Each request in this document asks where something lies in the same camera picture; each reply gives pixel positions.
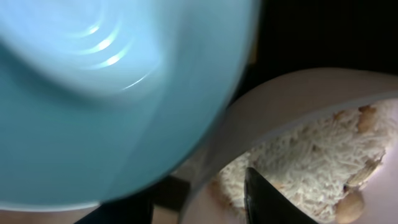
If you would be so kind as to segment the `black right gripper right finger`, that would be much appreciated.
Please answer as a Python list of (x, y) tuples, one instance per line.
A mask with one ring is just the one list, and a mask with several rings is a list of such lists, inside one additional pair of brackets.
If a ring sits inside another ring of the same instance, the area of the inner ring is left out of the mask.
[(252, 167), (245, 171), (244, 204), (247, 224), (317, 224)]

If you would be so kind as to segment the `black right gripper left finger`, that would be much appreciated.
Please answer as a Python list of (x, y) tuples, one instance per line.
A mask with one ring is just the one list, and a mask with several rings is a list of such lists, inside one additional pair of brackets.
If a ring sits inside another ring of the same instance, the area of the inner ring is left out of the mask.
[(151, 224), (154, 204), (149, 194), (137, 194), (102, 204), (75, 224)]

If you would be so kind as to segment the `rice food waste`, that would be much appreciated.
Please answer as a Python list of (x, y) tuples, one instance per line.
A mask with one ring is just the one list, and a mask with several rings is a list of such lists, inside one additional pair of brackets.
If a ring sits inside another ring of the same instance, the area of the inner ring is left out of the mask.
[(252, 167), (318, 223), (351, 223), (364, 212), (368, 179), (397, 142), (396, 100), (342, 110), (266, 140), (225, 166), (210, 192), (245, 214), (245, 171)]

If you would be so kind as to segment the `pink bowl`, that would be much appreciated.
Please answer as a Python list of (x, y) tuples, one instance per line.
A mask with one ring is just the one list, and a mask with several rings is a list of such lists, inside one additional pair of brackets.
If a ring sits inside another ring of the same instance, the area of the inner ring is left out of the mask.
[(210, 196), (210, 179), (226, 164), (294, 126), (348, 108), (397, 97), (397, 75), (346, 68), (288, 73), (255, 87), (227, 110), (197, 152), (200, 163), (180, 223), (234, 223)]

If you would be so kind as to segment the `light blue bowl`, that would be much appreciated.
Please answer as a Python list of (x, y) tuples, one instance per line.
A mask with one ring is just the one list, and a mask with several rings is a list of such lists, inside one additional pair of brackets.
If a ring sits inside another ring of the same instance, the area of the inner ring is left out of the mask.
[(230, 101), (260, 8), (1, 0), (1, 208), (90, 208), (171, 173)]

